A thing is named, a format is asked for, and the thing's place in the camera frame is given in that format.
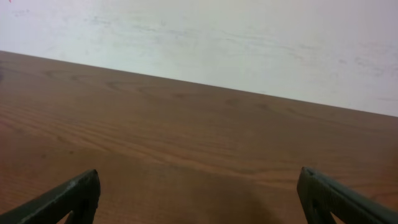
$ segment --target white wall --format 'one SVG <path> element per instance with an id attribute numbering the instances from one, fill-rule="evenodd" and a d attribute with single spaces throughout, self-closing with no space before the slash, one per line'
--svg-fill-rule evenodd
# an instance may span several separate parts
<path id="1" fill-rule="evenodd" d="M 0 50 L 398 116 L 396 0 L 0 0 Z"/>

